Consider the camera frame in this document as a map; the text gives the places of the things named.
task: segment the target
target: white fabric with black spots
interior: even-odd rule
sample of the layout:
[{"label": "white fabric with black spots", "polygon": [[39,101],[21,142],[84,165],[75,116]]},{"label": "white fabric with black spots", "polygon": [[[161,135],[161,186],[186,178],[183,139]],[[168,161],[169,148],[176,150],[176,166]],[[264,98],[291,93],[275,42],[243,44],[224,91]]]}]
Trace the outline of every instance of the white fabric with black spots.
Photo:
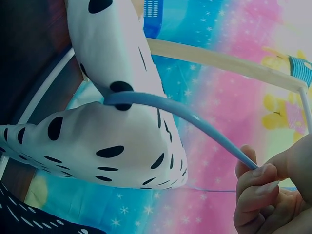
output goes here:
[{"label": "white fabric with black spots", "polygon": [[[67,11],[77,60],[104,96],[134,90],[166,97],[130,0],[68,0]],[[38,126],[1,126],[0,150],[55,175],[107,186],[170,189],[188,178],[173,116],[142,105],[94,102]]]}]

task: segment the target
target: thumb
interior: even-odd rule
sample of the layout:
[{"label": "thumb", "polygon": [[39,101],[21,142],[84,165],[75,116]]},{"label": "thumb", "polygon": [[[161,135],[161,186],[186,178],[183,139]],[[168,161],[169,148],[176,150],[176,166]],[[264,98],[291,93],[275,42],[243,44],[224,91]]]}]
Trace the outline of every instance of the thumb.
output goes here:
[{"label": "thumb", "polygon": [[312,204],[312,134],[272,157],[267,163],[277,168],[277,179],[290,178],[303,199]]}]

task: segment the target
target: black fabric with white pattern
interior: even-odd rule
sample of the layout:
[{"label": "black fabric with white pattern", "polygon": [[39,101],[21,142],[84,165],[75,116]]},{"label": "black fabric with white pattern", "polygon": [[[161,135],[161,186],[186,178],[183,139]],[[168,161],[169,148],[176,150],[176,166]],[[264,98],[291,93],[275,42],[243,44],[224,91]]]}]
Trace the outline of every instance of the black fabric with white pattern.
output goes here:
[{"label": "black fabric with white pattern", "polygon": [[106,234],[68,222],[16,199],[0,181],[1,234]]}]

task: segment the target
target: black spot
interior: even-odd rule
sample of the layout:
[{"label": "black spot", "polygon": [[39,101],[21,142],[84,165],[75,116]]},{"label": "black spot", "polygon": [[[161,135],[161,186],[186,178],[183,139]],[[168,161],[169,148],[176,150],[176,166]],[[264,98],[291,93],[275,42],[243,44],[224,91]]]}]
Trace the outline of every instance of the black spot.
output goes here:
[{"label": "black spot", "polygon": [[49,156],[44,156],[47,160],[50,160],[52,162],[56,162],[56,163],[62,163],[62,161],[56,159],[56,158],[53,158],[53,157],[49,157]]},{"label": "black spot", "polygon": [[185,169],[185,171],[183,172],[182,176],[184,176],[184,175],[185,175],[186,171],[187,171],[187,169]]},{"label": "black spot", "polygon": [[156,169],[157,167],[159,167],[161,165],[161,163],[163,162],[165,157],[165,154],[162,153],[162,155],[156,160],[156,162],[154,162],[154,164],[151,166],[151,169]]},{"label": "black spot", "polygon": [[144,58],[143,58],[143,55],[142,55],[142,52],[141,52],[140,47],[138,48],[138,50],[140,51],[140,55],[141,55],[141,59],[142,59],[142,62],[143,62],[143,65],[144,65],[145,71],[147,71],[147,69],[146,69],[146,65],[145,65],[145,61],[144,61]]},{"label": "black spot", "polygon": [[110,5],[112,5],[113,0],[90,0],[88,11],[90,14],[96,14],[104,11]]},{"label": "black spot", "polygon": [[[131,87],[131,85],[124,81],[115,81],[109,86],[109,88],[115,93],[119,93],[122,91],[133,91],[133,88]],[[131,104],[115,105],[116,109],[120,111],[127,111],[131,108],[131,106],[132,106]]]},{"label": "black spot", "polygon": [[26,160],[27,161],[27,158],[25,158],[23,155],[19,155],[19,157],[23,160]]},{"label": "black spot", "polygon": [[115,172],[118,171],[117,168],[113,168],[113,167],[98,167],[98,169],[102,170],[102,171],[108,171],[108,172]]},{"label": "black spot", "polygon": [[68,175],[68,176],[72,176],[74,177],[72,174],[68,173],[68,172],[63,172],[65,175]]},{"label": "black spot", "polygon": [[22,145],[23,144],[23,138],[26,128],[22,128],[18,133],[18,141]]},{"label": "black spot", "polygon": [[174,183],[176,183],[178,181],[178,179],[175,181],[175,182],[173,182],[171,185],[173,185]]},{"label": "black spot", "polygon": [[61,165],[56,165],[56,166],[64,168],[64,169],[67,169],[67,170],[70,170],[68,167],[64,167],[64,166],[61,166]]},{"label": "black spot", "polygon": [[171,134],[171,132],[169,131],[168,126],[167,126],[167,123],[166,123],[166,121],[165,121],[165,120],[164,120],[164,123],[165,123],[165,128],[166,128],[166,131],[167,131],[167,133],[169,133],[170,143],[172,143],[172,134]]},{"label": "black spot", "polygon": [[106,148],[97,151],[97,156],[104,158],[112,158],[120,155],[124,151],[125,147],[122,145]]},{"label": "black spot", "polygon": [[89,78],[89,76],[87,75],[86,69],[84,68],[84,66],[83,66],[82,63],[80,64],[80,68],[81,68],[82,72],[84,73],[84,75],[85,75],[87,78]]},{"label": "black spot", "polygon": [[4,130],[4,139],[5,139],[5,141],[8,141],[8,128],[6,128],[5,130]]},{"label": "black spot", "polygon": [[161,117],[160,117],[160,110],[157,108],[157,119],[158,119],[158,128],[161,127]]},{"label": "black spot", "polygon": [[174,155],[171,155],[170,169],[174,167]]},{"label": "black spot", "polygon": [[60,135],[60,130],[62,128],[63,117],[56,117],[51,121],[48,127],[48,136],[51,140],[57,140]]},{"label": "black spot", "polygon": [[165,183],[168,183],[170,180],[167,180],[166,182],[163,182],[163,183],[161,183],[161,184],[158,184],[158,185],[163,185],[163,184],[165,184]]},{"label": "black spot", "polygon": [[103,181],[106,181],[106,182],[111,182],[113,181],[112,179],[110,178],[107,178],[107,177],[104,177],[104,176],[100,176],[100,175],[97,175],[96,178],[100,179],[100,180],[103,180]]},{"label": "black spot", "polygon": [[146,180],[142,185],[147,185],[148,183],[152,182],[154,179],[155,179],[155,177],[151,178],[149,180]]}]

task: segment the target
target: fingernail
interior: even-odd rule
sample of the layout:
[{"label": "fingernail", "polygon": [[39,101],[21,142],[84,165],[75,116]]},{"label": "fingernail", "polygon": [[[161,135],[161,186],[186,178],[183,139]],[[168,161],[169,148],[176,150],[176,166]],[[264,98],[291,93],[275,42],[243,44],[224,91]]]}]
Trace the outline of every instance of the fingernail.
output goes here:
[{"label": "fingernail", "polygon": [[272,183],[262,185],[260,188],[258,188],[255,191],[255,193],[257,195],[269,194],[277,187],[278,184],[279,184],[279,181],[274,181]]},{"label": "fingernail", "polygon": [[268,167],[268,165],[265,164],[262,167],[259,167],[259,168],[255,169],[255,170],[253,170],[252,171],[252,176],[253,177],[260,177],[260,176],[262,176],[264,174],[264,172],[266,171],[267,167]]}]

